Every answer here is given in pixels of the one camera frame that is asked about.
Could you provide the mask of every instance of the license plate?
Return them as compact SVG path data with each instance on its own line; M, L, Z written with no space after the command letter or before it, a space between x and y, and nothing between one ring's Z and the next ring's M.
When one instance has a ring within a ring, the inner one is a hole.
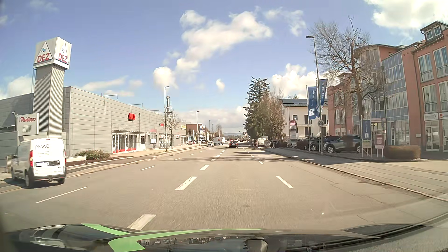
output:
M48 166L49 163L48 162L40 162L40 163L36 163L36 166Z

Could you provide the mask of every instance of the white house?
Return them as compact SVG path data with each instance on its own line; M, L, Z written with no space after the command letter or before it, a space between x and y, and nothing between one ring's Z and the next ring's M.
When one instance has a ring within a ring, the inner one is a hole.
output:
M318 120L308 120L308 104L307 99L281 99L283 104L283 114L285 127L283 133L286 134L286 139L291 137L290 121L294 120L296 123L297 138L305 138L308 136L319 136ZM323 135L328 133L328 102L325 99L325 103L322 107L321 119L324 121L322 127Z

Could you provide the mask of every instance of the evergreen tree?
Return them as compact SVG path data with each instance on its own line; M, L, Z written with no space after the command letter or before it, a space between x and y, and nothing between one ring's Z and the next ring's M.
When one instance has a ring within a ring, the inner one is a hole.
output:
M245 107L247 114L244 128L247 130L247 134L252 138L259 138L263 136L263 129L265 124L265 115L260 108L263 97L269 94L269 83L266 83L266 79L255 79L252 77L249 83L249 91L247 92L247 104Z

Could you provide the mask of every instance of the asphalt road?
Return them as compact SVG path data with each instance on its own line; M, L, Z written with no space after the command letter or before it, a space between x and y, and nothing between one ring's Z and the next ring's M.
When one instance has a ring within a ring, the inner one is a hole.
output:
M448 204L249 145L201 148L0 194L5 228L327 229L418 223Z

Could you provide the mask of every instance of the blue flag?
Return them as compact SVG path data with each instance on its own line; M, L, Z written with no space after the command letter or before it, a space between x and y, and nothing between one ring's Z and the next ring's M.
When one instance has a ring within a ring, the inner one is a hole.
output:
M317 87L308 87L308 119L316 119Z

